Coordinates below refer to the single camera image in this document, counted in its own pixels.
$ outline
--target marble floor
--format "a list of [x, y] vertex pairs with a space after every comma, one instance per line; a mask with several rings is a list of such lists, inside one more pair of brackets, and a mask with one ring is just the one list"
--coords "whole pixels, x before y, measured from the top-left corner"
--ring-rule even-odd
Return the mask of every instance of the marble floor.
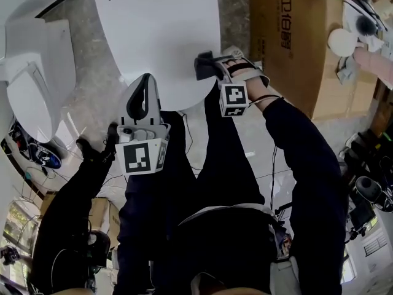
[[[249, 53], [248, 0], [219, 0], [219, 7], [222, 48], [235, 44], [243, 48], [245, 53]], [[117, 102], [126, 89], [126, 84], [122, 82], [106, 42], [95, 0], [67, 0], [47, 13], [44, 18], [47, 21], [62, 18], [69, 20], [77, 72], [76, 89], [62, 109], [62, 121], [53, 142], [58, 145], [63, 156], [63, 166], [58, 170], [62, 177], [56, 176], [45, 180], [45, 176], [39, 171], [29, 171], [38, 188], [46, 193], [48, 190], [58, 191], [77, 171], [81, 163], [81, 154], [76, 148], [75, 140], [80, 134], [86, 136], [93, 147], [98, 150], [103, 149], [107, 126], [115, 120]], [[375, 107], [372, 107], [367, 117], [330, 120], [316, 125], [334, 152], [338, 154], [353, 133], [368, 128]], [[188, 158], [193, 167], [201, 168], [206, 157], [208, 142], [203, 104], [200, 103], [185, 112], [189, 117], [188, 123], [193, 138]], [[269, 204], [272, 183], [271, 155], [274, 142], [264, 122], [257, 108], [250, 108], [244, 117], [235, 119], [260, 191]], [[191, 139], [188, 135], [187, 142], [190, 145]], [[15, 156], [23, 169], [31, 166], [31, 163], [23, 160], [18, 154]], [[292, 189], [295, 185], [292, 172], [288, 170], [281, 150], [277, 154], [276, 172], [275, 208], [291, 201]], [[114, 162], [107, 179], [112, 177], [116, 178], [105, 184], [99, 196], [109, 198], [118, 208], [121, 208], [125, 203], [126, 183], [117, 162]]]

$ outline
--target toilet lid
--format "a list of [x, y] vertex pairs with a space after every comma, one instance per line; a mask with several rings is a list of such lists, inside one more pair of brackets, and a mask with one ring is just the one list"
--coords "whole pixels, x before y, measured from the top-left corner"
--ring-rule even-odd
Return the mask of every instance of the toilet lid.
[[29, 65], [7, 87], [15, 117], [35, 140], [48, 143], [54, 136], [53, 109], [45, 82], [34, 65]]

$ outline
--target wire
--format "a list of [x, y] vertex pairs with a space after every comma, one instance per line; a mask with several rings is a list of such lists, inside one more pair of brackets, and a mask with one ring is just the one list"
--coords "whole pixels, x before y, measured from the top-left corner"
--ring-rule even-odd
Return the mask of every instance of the wire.
[[53, 172], [54, 172], [56, 175], [58, 175], [59, 177], [62, 177], [62, 178], [68, 183], [69, 179], [66, 179], [67, 176], [63, 176], [62, 174], [59, 174], [57, 171], [54, 171], [54, 170], [53, 170]]
[[261, 96], [260, 98], [258, 98], [257, 100], [255, 100], [255, 101], [252, 101], [251, 103], [250, 103], [250, 105], [249, 105], [249, 108], [252, 106], [252, 105], [256, 105], [256, 104], [259, 104], [259, 103], [261, 103], [261, 102], [263, 102], [263, 101], [265, 101], [265, 100], [272, 100], [272, 99], [278, 99], [278, 98], [281, 98], [280, 96], [277, 96], [277, 95], [264, 95], [264, 96]]
[[75, 152], [70, 151], [69, 149], [67, 149], [66, 147], [63, 147], [61, 145], [59, 145], [54, 139], [52, 140], [60, 149], [66, 150], [67, 152], [69, 152], [73, 157], [76, 157], [77, 159], [83, 161], [83, 158], [81, 158], [78, 154], [76, 154]]
[[[40, 184], [40, 187], [42, 187], [42, 186], [46, 183], [47, 180], [48, 180], [48, 177], [46, 177], [45, 180], [44, 180], [44, 182], [43, 182], [42, 184]], [[38, 194], [39, 191], [34, 192], [34, 193], [35, 193], [34, 197], [33, 197], [32, 199], [30, 199], [31, 193], [32, 193], [32, 192], [33, 192], [33, 190], [30, 191], [29, 200], [33, 202], [34, 199], [37, 197], [37, 194]]]
[[192, 135], [191, 135], [191, 131], [190, 131], [190, 127], [189, 127], [189, 117], [188, 117], [188, 115], [185, 113], [185, 114], [183, 114], [182, 118], [183, 119], [185, 118], [185, 124], [187, 126], [187, 130], [189, 131], [189, 135], [190, 135], [190, 138], [191, 138], [191, 144], [190, 144], [189, 150], [185, 153], [187, 155], [190, 152], [192, 145], [194, 144], [194, 139], [192, 138]]
[[[277, 172], [274, 173], [274, 174], [276, 175], [276, 174], [280, 174], [280, 173], [285, 173], [286, 171], [291, 171], [291, 169], [277, 171]], [[261, 179], [261, 178], [264, 178], [264, 177], [267, 177], [267, 176], [271, 176], [271, 175], [272, 175], [272, 174], [267, 174], [267, 175], [265, 175], [265, 176], [261, 176], [261, 177], [258, 177], [258, 178], [256, 178], [256, 179]]]
[[108, 187], [108, 189], [113, 189], [113, 188], [117, 188], [117, 189], [121, 189], [121, 190], [126, 190], [125, 188], [119, 187], [119, 186], [111, 186], [111, 187]]
[[40, 186], [41, 188], [44, 188], [44, 189], [47, 189], [47, 190], [50, 190], [50, 191], [59, 192], [59, 190], [47, 188], [47, 187], [41, 186], [40, 184], [37, 184], [37, 185], [36, 185], [36, 184], [34, 183], [34, 181], [32, 181], [32, 182], [33, 182], [33, 184], [34, 184], [35, 186]]
[[55, 267], [55, 263], [56, 263], [57, 257], [58, 257], [63, 251], [67, 251], [67, 250], [68, 250], [68, 249], [62, 249], [62, 250], [60, 250], [60, 252], [57, 254], [55, 260], [53, 260], [52, 269], [51, 269], [51, 271], [50, 271], [50, 284], [51, 284], [51, 286], [52, 286], [52, 292], [53, 292], [53, 293], [54, 293], [54, 291], [53, 291], [53, 268]]
[[110, 180], [115, 179], [115, 178], [119, 178], [119, 177], [122, 177], [122, 176], [123, 176], [123, 175], [115, 176], [115, 177], [109, 178], [109, 179], [102, 185], [102, 187], [104, 187]]
[[29, 167], [26, 168], [26, 170], [25, 170], [25, 175], [24, 175], [24, 177], [23, 177], [22, 191], [21, 191], [21, 193], [19, 193], [19, 194], [20, 194], [20, 197], [21, 197], [21, 198], [23, 198], [23, 199], [25, 199], [25, 200], [27, 200], [27, 201], [30, 201], [30, 203], [32, 203], [32, 204], [35, 204], [35, 203], [32, 202], [31, 199], [30, 199], [31, 193], [33, 192], [33, 188], [30, 188], [30, 194], [29, 194], [29, 197], [28, 197], [28, 198], [25, 197], [25, 196], [23, 195], [23, 190], [24, 190], [24, 188], [25, 188], [25, 183], [26, 183], [26, 174], [28, 173], [28, 170], [37, 170], [37, 171], [41, 172], [42, 174], [44, 174], [44, 176], [46, 177], [46, 179], [44, 180], [44, 182], [43, 182], [42, 184], [38, 184], [40, 187], [42, 187], [48, 179], [54, 179], [54, 178], [49, 178], [49, 176], [46, 175], [46, 174], [42, 171], [42, 169], [40, 170], [40, 169], [38, 169], [38, 168], [36, 168], [36, 167], [32, 167], [32, 166], [29, 166]]
[[274, 194], [274, 169], [276, 168], [276, 156], [277, 156], [278, 147], [274, 145], [273, 155], [271, 157], [271, 161], [273, 164], [273, 170], [271, 172], [271, 176], [273, 178], [271, 182], [271, 194], [270, 194], [270, 209], [273, 210], [273, 194]]

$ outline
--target pink object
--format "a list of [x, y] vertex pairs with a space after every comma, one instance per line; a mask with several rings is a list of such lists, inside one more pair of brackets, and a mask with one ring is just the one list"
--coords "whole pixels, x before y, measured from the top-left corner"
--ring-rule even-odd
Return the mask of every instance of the pink object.
[[354, 58], [363, 70], [376, 74], [380, 79], [384, 79], [393, 84], [392, 61], [382, 57], [378, 53], [369, 52], [364, 48], [356, 48]]

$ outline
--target black sleeve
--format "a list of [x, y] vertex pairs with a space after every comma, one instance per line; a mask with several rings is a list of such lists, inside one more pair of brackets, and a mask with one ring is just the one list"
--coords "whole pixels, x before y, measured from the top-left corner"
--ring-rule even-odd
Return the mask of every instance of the black sleeve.
[[290, 224], [291, 255], [303, 295], [341, 294], [348, 191], [337, 158], [314, 124], [297, 108], [276, 100], [263, 112], [267, 129], [284, 151], [297, 181]]

